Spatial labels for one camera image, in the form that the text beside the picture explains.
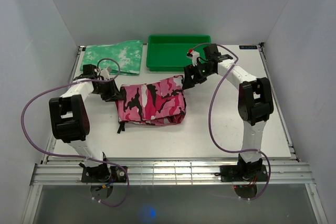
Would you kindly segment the pink camouflage trousers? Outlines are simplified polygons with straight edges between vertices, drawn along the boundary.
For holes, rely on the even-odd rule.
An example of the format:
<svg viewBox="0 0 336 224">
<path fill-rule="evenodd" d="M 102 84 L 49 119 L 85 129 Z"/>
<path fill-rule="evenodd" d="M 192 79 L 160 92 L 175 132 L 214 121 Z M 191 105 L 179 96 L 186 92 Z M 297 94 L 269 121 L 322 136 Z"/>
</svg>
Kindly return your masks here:
<svg viewBox="0 0 336 224">
<path fill-rule="evenodd" d="M 186 116 L 183 76 L 177 75 L 155 83 L 122 85 L 122 100 L 116 102 L 119 117 L 117 133 L 127 123 L 151 126 L 180 124 Z"/>
</svg>

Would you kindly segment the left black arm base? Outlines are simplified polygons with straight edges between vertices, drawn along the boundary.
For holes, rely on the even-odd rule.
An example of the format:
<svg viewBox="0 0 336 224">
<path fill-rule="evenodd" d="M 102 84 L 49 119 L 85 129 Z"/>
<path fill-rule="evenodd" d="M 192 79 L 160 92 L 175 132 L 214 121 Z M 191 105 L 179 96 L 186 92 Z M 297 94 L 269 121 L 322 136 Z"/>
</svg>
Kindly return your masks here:
<svg viewBox="0 0 336 224">
<path fill-rule="evenodd" d="M 127 181 L 126 171 L 127 167 L 123 169 L 118 166 L 107 166 L 101 164 L 96 167 L 87 167 L 83 169 L 81 182 L 82 183 L 125 183 Z"/>
</svg>

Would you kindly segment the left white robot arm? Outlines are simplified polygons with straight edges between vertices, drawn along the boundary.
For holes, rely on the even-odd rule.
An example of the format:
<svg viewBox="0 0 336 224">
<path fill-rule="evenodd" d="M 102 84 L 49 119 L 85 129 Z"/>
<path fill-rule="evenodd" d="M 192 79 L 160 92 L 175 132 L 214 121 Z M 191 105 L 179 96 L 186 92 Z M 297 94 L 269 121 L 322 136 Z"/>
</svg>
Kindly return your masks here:
<svg viewBox="0 0 336 224">
<path fill-rule="evenodd" d="M 110 67 L 101 69 L 92 64 L 84 65 L 82 74 L 74 78 L 71 87 L 63 95 L 49 100 L 55 139 L 62 140 L 82 156 L 84 160 L 80 166 L 85 174 L 99 182 L 110 180 L 111 168 L 104 152 L 87 139 L 90 122 L 85 100 L 91 94 L 100 95 L 106 102 L 123 99 L 115 81 L 110 78 L 110 71 Z"/>
</svg>

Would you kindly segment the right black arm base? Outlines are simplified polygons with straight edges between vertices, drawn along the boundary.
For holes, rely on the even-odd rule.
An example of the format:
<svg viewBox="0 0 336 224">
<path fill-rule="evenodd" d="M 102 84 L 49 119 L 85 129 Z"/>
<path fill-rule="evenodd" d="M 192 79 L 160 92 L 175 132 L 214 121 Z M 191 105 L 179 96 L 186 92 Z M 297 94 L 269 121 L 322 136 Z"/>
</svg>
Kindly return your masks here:
<svg viewBox="0 0 336 224">
<path fill-rule="evenodd" d="M 214 174 L 221 178 L 221 182 L 250 182 L 256 179 L 257 182 L 266 182 L 268 174 L 265 165 L 261 169 L 243 172 L 237 165 L 222 165 L 219 167 L 219 172 Z"/>
</svg>

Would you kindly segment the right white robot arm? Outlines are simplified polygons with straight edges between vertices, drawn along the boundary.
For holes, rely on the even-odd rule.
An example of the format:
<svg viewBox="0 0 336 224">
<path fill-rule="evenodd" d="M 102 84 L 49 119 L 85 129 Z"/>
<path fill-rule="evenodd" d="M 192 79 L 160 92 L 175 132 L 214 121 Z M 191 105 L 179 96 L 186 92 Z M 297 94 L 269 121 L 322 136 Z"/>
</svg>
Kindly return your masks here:
<svg viewBox="0 0 336 224">
<path fill-rule="evenodd" d="M 238 114 L 243 121 L 243 143 L 237 165 L 224 168 L 222 176 L 250 180 L 264 169 L 261 151 L 263 132 L 274 111 L 271 84 L 268 78 L 257 78 L 237 63 L 239 57 L 226 48 L 227 54 L 219 52 L 220 45 L 203 43 L 204 58 L 195 48 L 186 56 L 192 64 L 184 67 L 183 89 L 190 89 L 206 81 L 213 74 L 221 76 L 220 82 L 228 80 L 238 91 Z"/>
</svg>

